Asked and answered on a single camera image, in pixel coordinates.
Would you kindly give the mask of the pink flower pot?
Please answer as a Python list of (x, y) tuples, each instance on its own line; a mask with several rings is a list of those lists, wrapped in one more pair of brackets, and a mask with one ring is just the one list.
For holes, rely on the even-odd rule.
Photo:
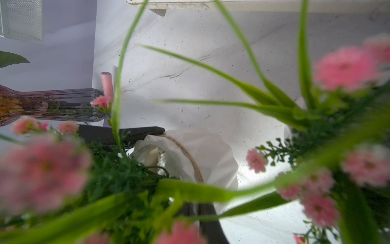
[[(54, 128), (37, 119), (22, 116), (13, 124), (17, 135), (1, 154), (1, 243), (3, 244), (208, 244), (200, 221), (220, 221), (258, 210), (278, 207), (286, 201), (276, 194), (278, 187), (294, 184), (323, 167), (328, 157), (311, 152), (296, 171), (279, 173), (273, 181), (245, 190), (235, 188), (237, 162), (219, 137), (200, 133), (186, 139), (180, 131), (147, 135), (133, 146), (119, 135), (120, 83), (126, 50), (142, 14), (144, 1), (133, 20), (119, 56), (111, 106), (115, 145), (86, 143), (79, 126), (63, 121)], [(266, 89), (259, 89), (216, 68), (180, 54), (156, 51), (210, 71), (233, 83), (252, 103), (189, 100), (184, 104), (249, 108), (304, 131), (307, 121), (297, 111), (313, 109), (318, 96), (315, 65), (308, 56), (306, 39), (308, 1), (301, 2), (298, 31), (298, 74), (304, 107), (290, 99), (261, 71), (248, 40), (221, 1), (216, 6), (244, 45), (251, 63)], [(378, 114), (361, 116), (372, 133), (390, 130), (390, 104)], [(178, 221), (176, 214), (186, 202), (197, 204), (197, 224)], [(216, 215), (198, 216), (199, 204), (213, 204)]]
[(303, 206), (310, 229), (295, 234), (296, 243), (389, 243), (390, 131), (374, 134), (360, 123), (361, 116), (389, 105), (390, 85), (379, 82), (389, 69), (388, 34), (330, 52), (315, 65), (316, 107), (296, 114), (308, 128), (292, 129), (285, 139), (247, 152), (248, 166), (256, 173), (282, 162), (296, 171), (311, 152), (328, 157), (323, 167), (276, 189), (282, 199)]

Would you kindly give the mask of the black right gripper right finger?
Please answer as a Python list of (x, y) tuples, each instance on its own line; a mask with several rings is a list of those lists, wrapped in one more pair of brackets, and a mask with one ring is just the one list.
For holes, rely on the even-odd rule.
[[(216, 215), (213, 204), (199, 204), (198, 216)], [(220, 222), (217, 221), (200, 221), (200, 230), (209, 244), (229, 244)]]

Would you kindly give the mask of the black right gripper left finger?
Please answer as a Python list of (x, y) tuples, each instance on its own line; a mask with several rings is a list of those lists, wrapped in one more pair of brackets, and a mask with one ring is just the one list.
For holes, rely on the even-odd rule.
[(186, 202), (181, 210), (178, 211), (176, 214), (176, 219), (178, 221), (184, 221), (185, 223), (189, 224), (197, 224), (196, 220), (193, 220), (192, 217), (197, 216), (197, 204), (192, 202)]

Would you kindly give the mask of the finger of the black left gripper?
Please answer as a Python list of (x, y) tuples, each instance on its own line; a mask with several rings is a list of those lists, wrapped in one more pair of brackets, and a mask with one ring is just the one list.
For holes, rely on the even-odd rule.
[[(116, 144), (112, 128), (109, 127), (80, 125), (78, 133), (86, 143), (101, 142), (103, 146)], [(147, 135), (163, 135), (164, 133), (165, 129), (161, 127), (141, 127), (119, 130), (122, 142), (131, 146), (137, 141), (144, 140)]]

